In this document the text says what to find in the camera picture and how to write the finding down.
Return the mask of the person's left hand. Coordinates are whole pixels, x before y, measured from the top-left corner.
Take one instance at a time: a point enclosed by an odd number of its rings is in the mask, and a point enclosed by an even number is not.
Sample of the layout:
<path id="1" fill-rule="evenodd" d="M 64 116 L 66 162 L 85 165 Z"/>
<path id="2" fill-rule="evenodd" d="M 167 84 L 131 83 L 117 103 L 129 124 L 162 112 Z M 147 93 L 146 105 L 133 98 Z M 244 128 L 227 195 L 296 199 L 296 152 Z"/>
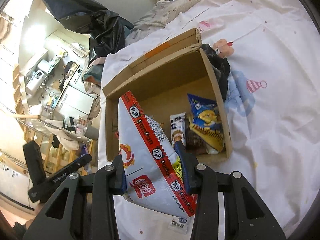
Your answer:
<path id="1" fill-rule="evenodd" d="M 44 207 L 44 203 L 39 202 L 39 204 L 37 204 L 37 206 L 34 210 L 35 211 L 34 218 L 26 221 L 24 224 L 20 224 L 19 222 L 15 222 L 14 226 L 12 227 L 13 230 L 18 235 L 23 236 L 25 234 L 25 232 L 28 230 L 28 228 L 30 227 L 30 225 L 32 224 L 32 222 L 34 221 L 35 217 L 40 213 L 40 211 L 42 210 L 43 207 Z"/>

